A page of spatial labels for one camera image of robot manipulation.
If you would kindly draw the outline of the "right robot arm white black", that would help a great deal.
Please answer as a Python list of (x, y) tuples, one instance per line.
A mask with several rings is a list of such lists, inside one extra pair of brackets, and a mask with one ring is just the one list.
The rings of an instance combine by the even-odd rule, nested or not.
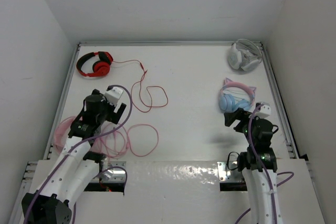
[(276, 126), (256, 115), (238, 109), (224, 113), (225, 126), (238, 124), (234, 130), (248, 141), (247, 151), (241, 152), (237, 169), (245, 180), (251, 213), (251, 223), (283, 223), (277, 192), (277, 159), (271, 146)]

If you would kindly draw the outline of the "white grey headphones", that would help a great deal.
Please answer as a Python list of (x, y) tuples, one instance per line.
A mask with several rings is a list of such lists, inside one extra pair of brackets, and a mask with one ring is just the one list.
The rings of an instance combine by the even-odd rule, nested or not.
[(262, 60), (259, 47), (248, 39), (235, 41), (228, 53), (228, 63), (234, 70), (250, 72), (257, 68)]

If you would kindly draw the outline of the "red black headphones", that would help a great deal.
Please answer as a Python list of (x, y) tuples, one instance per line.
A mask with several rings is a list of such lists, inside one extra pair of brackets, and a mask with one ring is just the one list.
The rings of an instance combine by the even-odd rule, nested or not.
[[(89, 59), (98, 56), (99, 60), (96, 61), (92, 65), (92, 72), (85, 73), (82, 71), (82, 66), (86, 63)], [(109, 52), (106, 51), (98, 51), (98, 52), (90, 52), (88, 54), (83, 55), (76, 63), (77, 71), (80, 75), (89, 78), (95, 77), (104, 77), (110, 72), (110, 66), (113, 63), (113, 57)]]

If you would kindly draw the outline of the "white front cover board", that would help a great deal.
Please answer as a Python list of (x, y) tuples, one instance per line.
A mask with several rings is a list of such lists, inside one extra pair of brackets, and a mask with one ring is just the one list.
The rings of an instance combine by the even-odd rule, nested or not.
[[(77, 201), (76, 223), (250, 223), (245, 191), (221, 191), (215, 162), (127, 162), (123, 193), (89, 192)], [(323, 223), (306, 163), (278, 161), (284, 223)]]

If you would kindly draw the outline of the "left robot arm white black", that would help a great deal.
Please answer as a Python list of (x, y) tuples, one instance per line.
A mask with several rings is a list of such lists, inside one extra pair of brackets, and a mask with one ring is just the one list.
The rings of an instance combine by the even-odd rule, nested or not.
[(34, 193), (26, 193), (22, 199), (24, 223), (70, 223), (75, 219), (79, 196), (104, 173), (104, 155), (91, 152), (95, 140), (104, 136), (102, 125), (111, 122), (121, 128), (125, 109), (133, 108), (132, 104), (118, 105), (124, 92), (128, 92), (125, 87), (111, 85), (105, 93), (94, 89), (83, 100), (52, 170)]

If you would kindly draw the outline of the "aluminium frame rail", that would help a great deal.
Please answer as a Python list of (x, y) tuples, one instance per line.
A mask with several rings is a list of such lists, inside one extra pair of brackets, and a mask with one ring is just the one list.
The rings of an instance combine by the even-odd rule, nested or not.
[(141, 74), (140, 65), (148, 70), (145, 84), (158, 84), (153, 100), (163, 108), (141, 113), (127, 110), (126, 126), (141, 123), (132, 130), (134, 153), (127, 153), (127, 162), (217, 162), (231, 151), (247, 148), (245, 137), (224, 125), (218, 107), (218, 93), (225, 78), (256, 87), (258, 101), (270, 104), (269, 120), (279, 126), (271, 140), (278, 160), (299, 159), (289, 128), (280, 91), (267, 54), (250, 73), (234, 72), (228, 62), (229, 42), (82, 42), (76, 58), (92, 51), (108, 51), (116, 63), (107, 77), (89, 80), (71, 68), (55, 118), (61, 121), (75, 115), (85, 96), (93, 89), (103, 90), (111, 84), (127, 88)]

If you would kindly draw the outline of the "blue pink cat-ear headphones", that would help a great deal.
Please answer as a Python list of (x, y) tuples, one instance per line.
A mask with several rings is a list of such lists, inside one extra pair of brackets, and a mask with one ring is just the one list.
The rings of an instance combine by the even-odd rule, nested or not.
[[(233, 96), (230, 93), (225, 93), (225, 90), (228, 88), (238, 88), (244, 91), (249, 99), (240, 99)], [(233, 113), (238, 109), (243, 109), (245, 111), (249, 111), (252, 105), (255, 102), (255, 92), (256, 87), (247, 86), (241, 82), (235, 82), (229, 78), (225, 78), (224, 84), (220, 89), (218, 96), (218, 106), (222, 112)]]

